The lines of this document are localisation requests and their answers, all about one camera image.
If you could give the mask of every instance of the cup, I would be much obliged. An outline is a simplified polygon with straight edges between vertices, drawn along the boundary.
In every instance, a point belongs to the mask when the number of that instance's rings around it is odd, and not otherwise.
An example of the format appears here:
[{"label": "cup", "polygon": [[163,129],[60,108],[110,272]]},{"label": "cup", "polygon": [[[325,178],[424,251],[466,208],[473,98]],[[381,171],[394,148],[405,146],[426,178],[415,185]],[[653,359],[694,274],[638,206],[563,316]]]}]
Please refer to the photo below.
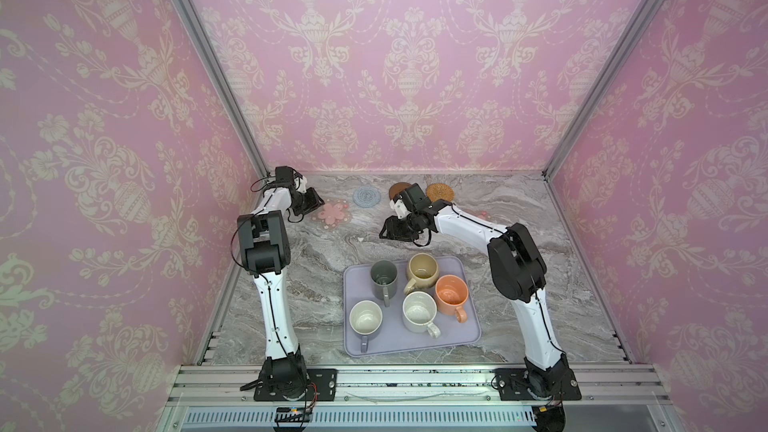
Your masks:
[{"label": "cup", "polygon": [[429,332],[432,338],[440,337],[440,329],[434,322],[436,315],[435,299],[426,292],[412,292],[402,302],[402,322],[411,332]]},{"label": "cup", "polygon": [[371,267],[373,294],[389,307],[389,300],[397,294],[397,265],[380,260]]},{"label": "cup", "polygon": [[435,302],[437,310],[445,315],[455,315],[462,324],[467,321],[464,303],[469,298],[466,282],[455,275],[443,275],[435,284]]},{"label": "cup", "polygon": [[418,288],[430,288],[437,282],[440,268],[430,254],[416,254],[408,261],[406,295]]},{"label": "cup", "polygon": [[360,336],[361,353],[368,353],[368,342],[378,335],[383,319],[382,308],[373,301],[360,301],[352,307],[350,324]]}]

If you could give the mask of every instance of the marble table surface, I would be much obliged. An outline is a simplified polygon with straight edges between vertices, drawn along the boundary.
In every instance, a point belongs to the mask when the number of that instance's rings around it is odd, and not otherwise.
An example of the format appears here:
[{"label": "marble table surface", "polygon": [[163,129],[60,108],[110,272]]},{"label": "marble table surface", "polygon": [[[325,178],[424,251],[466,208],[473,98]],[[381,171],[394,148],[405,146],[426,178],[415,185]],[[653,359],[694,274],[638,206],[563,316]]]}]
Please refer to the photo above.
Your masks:
[{"label": "marble table surface", "polygon": [[[407,242],[379,239],[389,209],[389,187],[395,182],[444,182],[456,192],[454,203],[466,212],[486,211],[493,222],[520,222],[531,231],[548,271],[547,298],[555,334],[568,359],[621,360],[611,327],[572,249],[541,174],[459,175],[307,175],[310,186],[326,201],[344,198],[352,220],[332,231],[309,217],[286,224],[292,262],[286,268],[293,327],[308,364],[521,363],[524,342],[512,304],[495,288],[488,258],[454,237],[434,234],[432,244],[418,248]],[[352,200],[362,185],[377,187],[382,200],[360,208]],[[344,351],[343,273],[351,265],[381,259],[410,258],[417,252],[461,259],[482,328],[472,345],[352,358]],[[264,319],[259,294],[242,271],[214,352],[215,364],[261,364]]]}]

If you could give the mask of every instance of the floral wallpaper pattern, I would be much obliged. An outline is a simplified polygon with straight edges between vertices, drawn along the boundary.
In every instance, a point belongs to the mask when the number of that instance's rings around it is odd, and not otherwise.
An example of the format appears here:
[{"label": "floral wallpaper pattern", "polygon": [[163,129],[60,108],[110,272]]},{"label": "floral wallpaper pattern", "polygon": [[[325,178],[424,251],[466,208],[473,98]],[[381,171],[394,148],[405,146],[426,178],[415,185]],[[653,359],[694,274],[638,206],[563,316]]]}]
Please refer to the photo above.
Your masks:
[{"label": "floral wallpaper pattern", "polygon": [[169,0],[0,0],[0,430],[154,429],[251,200],[211,89]]},{"label": "floral wallpaper pattern", "polygon": [[640,0],[193,0],[265,159],[541,169]]},{"label": "floral wallpaper pattern", "polygon": [[768,0],[666,0],[554,184],[689,432],[764,430]]}]

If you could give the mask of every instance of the tray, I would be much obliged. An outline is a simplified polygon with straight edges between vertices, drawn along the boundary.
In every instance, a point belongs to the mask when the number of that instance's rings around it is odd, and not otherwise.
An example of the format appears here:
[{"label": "tray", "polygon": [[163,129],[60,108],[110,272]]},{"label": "tray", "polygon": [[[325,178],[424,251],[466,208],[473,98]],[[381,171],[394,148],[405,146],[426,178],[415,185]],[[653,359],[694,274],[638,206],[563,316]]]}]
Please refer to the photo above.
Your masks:
[{"label": "tray", "polygon": [[[458,258],[452,255],[436,257],[440,267],[440,275],[457,275],[464,282],[464,266]],[[433,339],[428,333],[414,334],[409,331],[402,322],[402,301],[406,298],[402,290],[408,280],[406,279],[407,260],[392,261],[397,266],[397,295],[392,298],[389,307],[384,307],[384,301],[373,296],[371,289],[370,271],[373,264],[353,265],[344,271],[344,349],[351,357],[365,357],[388,352],[404,352],[408,350],[420,350],[436,347],[451,347],[453,345],[474,344],[480,339],[480,322],[475,313],[475,304],[472,302],[472,293],[464,310],[467,312],[467,321],[460,324],[453,315],[445,315],[437,312],[435,325],[442,332],[440,337]],[[433,298],[435,288],[425,290]],[[379,334],[368,343],[368,353],[360,353],[360,336],[355,334],[347,320],[350,310],[356,303],[364,300],[374,301],[382,308],[384,321]]]}]

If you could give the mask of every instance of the blue coaster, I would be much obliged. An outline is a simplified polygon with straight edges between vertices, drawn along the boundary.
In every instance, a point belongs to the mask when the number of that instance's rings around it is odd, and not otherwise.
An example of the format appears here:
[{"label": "blue coaster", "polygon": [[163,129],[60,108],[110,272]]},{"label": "blue coaster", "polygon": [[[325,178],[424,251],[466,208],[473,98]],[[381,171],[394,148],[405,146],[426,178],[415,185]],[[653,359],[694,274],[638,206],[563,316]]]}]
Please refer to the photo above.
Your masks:
[{"label": "blue coaster", "polygon": [[379,189],[373,186],[362,186],[355,190],[355,204],[360,207],[373,207],[382,199]]}]

